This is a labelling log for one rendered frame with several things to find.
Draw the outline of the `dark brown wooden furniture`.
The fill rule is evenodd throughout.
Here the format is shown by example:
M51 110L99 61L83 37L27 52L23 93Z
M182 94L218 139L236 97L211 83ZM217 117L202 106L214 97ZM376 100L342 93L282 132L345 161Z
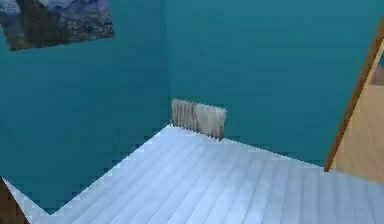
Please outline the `dark brown wooden furniture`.
M0 177L0 224L30 224L2 177Z

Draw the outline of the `framed mountain landscape picture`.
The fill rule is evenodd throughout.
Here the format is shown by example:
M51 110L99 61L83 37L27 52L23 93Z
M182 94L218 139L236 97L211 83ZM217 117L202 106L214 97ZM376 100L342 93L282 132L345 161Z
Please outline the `framed mountain landscape picture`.
M0 0L0 30L11 51L115 35L111 0Z

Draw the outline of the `grey ribbed radiator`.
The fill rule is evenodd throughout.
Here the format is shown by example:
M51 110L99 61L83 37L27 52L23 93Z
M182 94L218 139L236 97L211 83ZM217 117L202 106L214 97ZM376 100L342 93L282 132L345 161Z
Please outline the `grey ribbed radiator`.
M214 105L173 99L171 124L221 141L227 110Z

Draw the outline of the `brown wooden door frame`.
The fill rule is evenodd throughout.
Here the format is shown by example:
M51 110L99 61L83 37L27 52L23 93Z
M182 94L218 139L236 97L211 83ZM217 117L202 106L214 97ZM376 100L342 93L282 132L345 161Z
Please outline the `brown wooden door frame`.
M348 106L344 111L338 131L335 135L333 144L328 152L327 159L323 168L325 172L329 172L331 169L331 166L337 154L338 148L341 144L341 141L348 127L348 124L351 120L352 114L356 108L357 102L363 91L364 85L368 80L369 73L373 69L373 67L379 63L379 60L380 60L379 49L383 41L384 41L384 16L382 16L380 19L375 37L370 45L369 52L366 56L364 65L359 74L358 80L356 82L355 88L349 100Z

